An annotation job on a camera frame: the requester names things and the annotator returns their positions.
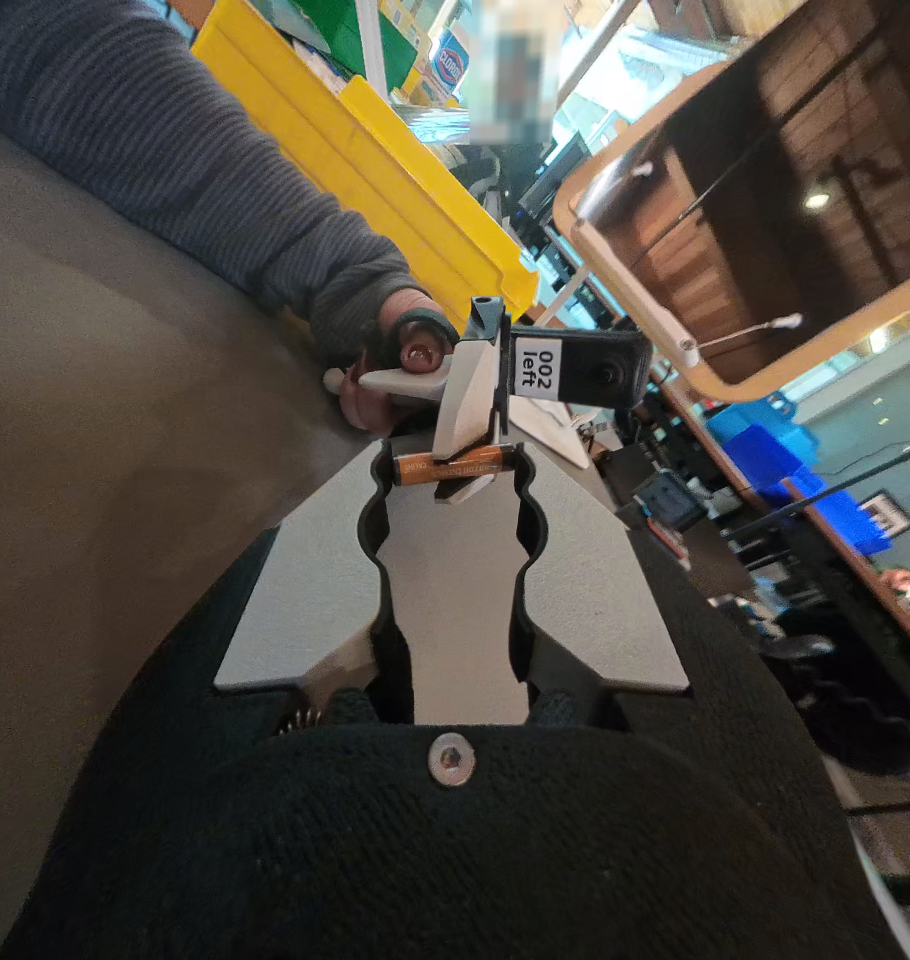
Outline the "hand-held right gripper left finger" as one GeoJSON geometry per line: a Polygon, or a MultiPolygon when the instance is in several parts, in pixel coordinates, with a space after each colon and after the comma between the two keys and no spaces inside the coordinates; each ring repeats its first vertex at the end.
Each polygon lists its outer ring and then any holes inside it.
{"type": "Polygon", "coordinates": [[[288,692],[317,714],[338,690],[367,690],[381,719],[414,722],[411,654],[377,556],[393,479],[388,442],[371,442],[280,522],[215,690],[288,692]]]}

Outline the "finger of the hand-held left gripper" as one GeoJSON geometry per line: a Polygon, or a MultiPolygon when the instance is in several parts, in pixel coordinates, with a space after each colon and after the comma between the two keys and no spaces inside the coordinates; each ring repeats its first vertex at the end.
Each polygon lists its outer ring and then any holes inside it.
{"type": "Polygon", "coordinates": [[[499,382],[500,337],[461,340],[438,407],[432,456],[449,462],[489,434],[499,382]]]}
{"type": "Polygon", "coordinates": [[[485,472],[443,479],[437,483],[434,500],[442,505],[458,505],[492,484],[496,478],[497,472],[485,472]]]}

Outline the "orange and black battery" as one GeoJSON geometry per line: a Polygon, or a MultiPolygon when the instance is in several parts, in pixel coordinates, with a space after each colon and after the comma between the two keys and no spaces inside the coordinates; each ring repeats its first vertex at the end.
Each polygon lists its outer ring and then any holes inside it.
{"type": "Polygon", "coordinates": [[[408,487],[431,483],[472,481],[515,468],[518,449],[509,443],[483,444],[447,460],[430,453],[411,453],[392,458],[392,482],[408,487]]]}

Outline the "yellow plastic bin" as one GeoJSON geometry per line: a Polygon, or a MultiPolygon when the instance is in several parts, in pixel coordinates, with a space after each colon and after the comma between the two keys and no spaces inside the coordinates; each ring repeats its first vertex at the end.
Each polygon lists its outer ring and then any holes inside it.
{"type": "Polygon", "coordinates": [[[250,121],[318,190],[359,213],[460,331],[475,297],[519,321],[540,276],[520,246],[364,78],[340,93],[249,2],[216,2],[193,46],[250,121]]]}

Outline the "person's left forearm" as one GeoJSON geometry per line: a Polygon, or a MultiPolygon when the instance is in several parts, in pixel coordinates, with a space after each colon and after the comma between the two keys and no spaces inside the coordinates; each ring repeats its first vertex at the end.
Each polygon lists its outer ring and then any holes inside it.
{"type": "Polygon", "coordinates": [[[331,366],[400,363],[399,247],[320,190],[143,2],[0,1],[0,131],[270,311],[331,366]]]}

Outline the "person's left hand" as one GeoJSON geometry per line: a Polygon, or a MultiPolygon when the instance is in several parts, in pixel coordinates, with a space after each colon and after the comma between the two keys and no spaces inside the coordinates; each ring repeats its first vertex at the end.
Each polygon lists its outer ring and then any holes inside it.
{"type": "Polygon", "coordinates": [[[341,381],[341,413],[352,427],[387,438],[418,414],[416,407],[397,404],[388,393],[364,388],[359,380],[381,369],[401,368],[416,376],[435,372],[453,352],[453,344],[434,319],[425,318],[427,314],[441,317],[441,308],[417,289],[397,290],[383,302],[375,334],[341,381]]]}

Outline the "white mirror stand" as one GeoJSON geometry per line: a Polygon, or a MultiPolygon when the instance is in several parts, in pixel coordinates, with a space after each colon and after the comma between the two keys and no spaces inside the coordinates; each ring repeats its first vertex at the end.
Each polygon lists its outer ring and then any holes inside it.
{"type": "Polygon", "coordinates": [[[523,196],[519,236],[552,243],[604,289],[694,390],[722,402],[756,400],[773,387],[742,387],[778,360],[761,354],[773,340],[793,349],[789,333],[806,320],[777,310],[762,295],[750,314],[731,257],[695,200],[676,151],[643,143],[608,157],[585,158],[565,180],[548,171],[523,196]]]}

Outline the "black battery charger case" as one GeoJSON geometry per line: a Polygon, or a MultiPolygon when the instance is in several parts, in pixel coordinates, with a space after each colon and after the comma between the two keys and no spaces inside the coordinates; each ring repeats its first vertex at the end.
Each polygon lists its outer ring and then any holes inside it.
{"type": "Polygon", "coordinates": [[[647,516],[677,534],[687,533],[709,517],[704,499],[670,469],[646,477],[632,496],[647,516]]]}

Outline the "light blue tote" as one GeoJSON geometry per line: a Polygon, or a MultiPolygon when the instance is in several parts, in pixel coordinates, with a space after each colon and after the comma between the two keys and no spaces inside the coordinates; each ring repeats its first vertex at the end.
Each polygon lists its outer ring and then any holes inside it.
{"type": "Polygon", "coordinates": [[[743,403],[727,404],[705,416],[705,427],[723,445],[751,426],[765,429],[807,467],[819,459],[819,440],[807,426],[797,422],[798,405],[782,391],[743,403]]]}

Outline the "dark blue storage bin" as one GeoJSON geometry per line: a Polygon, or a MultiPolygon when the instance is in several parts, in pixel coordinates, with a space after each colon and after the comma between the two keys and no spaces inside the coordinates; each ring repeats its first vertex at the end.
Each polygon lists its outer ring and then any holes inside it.
{"type": "Polygon", "coordinates": [[[785,480],[803,498],[809,498],[829,486],[815,470],[806,466],[761,426],[750,426],[722,449],[749,482],[750,488],[771,508],[785,507],[792,495],[785,480]]]}
{"type": "Polygon", "coordinates": [[[853,551],[871,557],[892,547],[890,537],[846,490],[816,499],[809,507],[853,551]]]}

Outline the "studio light on stand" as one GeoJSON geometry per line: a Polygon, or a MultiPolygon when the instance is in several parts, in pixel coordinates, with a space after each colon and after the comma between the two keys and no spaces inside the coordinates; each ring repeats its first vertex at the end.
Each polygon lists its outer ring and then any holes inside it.
{"type": "Polygon", "coordinates": [[[820,490],[816,494],[802,498],[800,500],[794,500],[792,503],[779,508],[774,511],[770,511],[762,516],[760,519],[750,522],[742,527],[736,529],[725,529],[721,531],[721,536],[726,541],[737,541],[744,538],[752,537],[756,534],[760,534],[777,523],[787,520],[796,516],[799,513],[804,512],[809,507],[817,504],[819,501],[833,497],[834,495],[841,493],[847,490],[849,487],[855,486],[862,482],[868,481],[880,474],[884,474],[888,471],[906,465],[910,462],[910,446],[905,448],[897,456],[882,462],[879,465],[873,466],[869,469],[861,471],[841,483],[835,484],[833,486],[828,486],[823,490],[820,490]]]}

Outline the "long wooden-edged desk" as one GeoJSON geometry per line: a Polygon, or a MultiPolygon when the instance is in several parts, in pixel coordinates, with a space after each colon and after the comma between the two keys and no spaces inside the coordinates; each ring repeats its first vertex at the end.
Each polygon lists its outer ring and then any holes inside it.
{"type": "MultiPolygon", "coordinates": [[[[726,486],[733,491],[741,503],[762,517],[773,512],[774,510],[751,489],[739,468],[702,424],[691,403],[685,382],[678,377],[661,379],[662,372],[660,365],[654,365],[650,380],[653,384],[652,391],[659,395],[669,411],[670,426],[666,427],[666,431],[670,433],[681,430],[683,434],[690,436],[695,449],[708,457],[713,466],[723,474],[726,486]]],[[[785,480],[784,485],[792,496],[790,503],[803,499],[790,481],[785,480]]],[[[808,507],[797,515],[807,521],[828,546],[831,555],[837,557],[845,566],[847,577],[860,583],[860,591],[868,594],[872,603],[884,612],[887,620],[893,623],[893,630],[906,641],[910,641],[910,612],[897,599],[892,589],[881,582],[880,575],[870,564],[869,558],[847,546],[817,511],[808,507]]]]}

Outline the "black wavy-back chair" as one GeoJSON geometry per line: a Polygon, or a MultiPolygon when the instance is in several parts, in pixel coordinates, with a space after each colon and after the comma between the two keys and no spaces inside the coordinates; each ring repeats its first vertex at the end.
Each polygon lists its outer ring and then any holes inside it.
{"type": "Polygon", "coordinates": [[[823,754],[871,776],[910,772],[910,720],[858,688],[850,658],[831,639],[769,639],[757,652],[823,754]]]}

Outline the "small framed marker sign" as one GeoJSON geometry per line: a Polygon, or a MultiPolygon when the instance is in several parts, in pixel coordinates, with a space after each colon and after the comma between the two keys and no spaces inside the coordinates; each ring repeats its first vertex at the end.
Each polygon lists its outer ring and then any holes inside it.
{"type": "Polygon", "coordinates": [[[910,511],[885,488],[861,501],[859,506],[889,540],[910,531],[910,511]]]}

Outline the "wipes canister with blue label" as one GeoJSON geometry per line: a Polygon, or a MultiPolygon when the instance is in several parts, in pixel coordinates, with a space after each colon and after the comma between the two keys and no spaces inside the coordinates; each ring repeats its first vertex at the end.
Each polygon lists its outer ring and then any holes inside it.
{"type": "Polygon", "coordinates": [[[448,92],[455,90],[470,64],[469,35],[459,23],[454,23],[438,38],[430,58],[432,77],[448,92]]]}

